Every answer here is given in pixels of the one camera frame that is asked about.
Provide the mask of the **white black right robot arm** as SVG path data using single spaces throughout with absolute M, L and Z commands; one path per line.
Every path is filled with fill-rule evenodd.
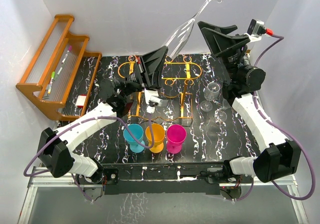
M 257 66 L 244 64 L 245 47 L 249 42 L 259 42 L 261 36 L 223 35 L 218 45 L 217 57 L 226 67 L 229 81 L 223 83 L 223 97 L 238 112 L 255 137 L 260 155 L 236 157 L 223 169 L 223 178 L 233 183 L 241 175 L 258 177 L 263 183 L 273 182 L 297 171 L 301 148 L 283 131 L 274 126 L 270 117 L 258 104 L 255 92 L 260 90 L 266 72 Z

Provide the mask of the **clear wine glass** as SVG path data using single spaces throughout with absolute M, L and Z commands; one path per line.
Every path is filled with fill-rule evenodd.
M 227 120 L 226 110 L 230 109 L 231 105 L 226 99 L 222 101 L 222 109 L 217 109 L 214 113 L 214 118 L 217 122 L 223 123 Z
M 204 112 L 209 112 L 213 108 L 212 102 L 216 100 L 220 94 L 220 85 L 216 82 L 210 82 L 204 90 L 205 100 L 200 103 L 200 108 Z
M 164 45 L 168 48 L 167 56 L 171 60 L 174 60 L 180 53 L 180 51 L 184 48 L 193 31 L 196 19 L 212 1 L 215 1 L 217 3 L 223 2 L 223 0 L 205 0 L 198 12 L 196 12 L 190 19 L 182 23 L 180 26 L 178 26 L 164 42 Z

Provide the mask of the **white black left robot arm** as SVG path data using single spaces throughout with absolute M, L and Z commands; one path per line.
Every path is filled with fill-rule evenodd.
M 143 92 L 146 112 L 151 117 L 156 107 L 167 100 L 159 96 L 162 70 L 168 47 L 162 46 L 135 60 L 134 71 L 124 80 L 105 78 L 99 84 L 100 103 L 87 114 L 56 130 L 42 131 L 36 157 L 55 178 L 67 173 L 85 176 L 97 184 L 103 179 L 103 167 L 97 160 L 74 153 L 76 147 L 100 129 L 128 114 L 133 101 L 130 95 Z

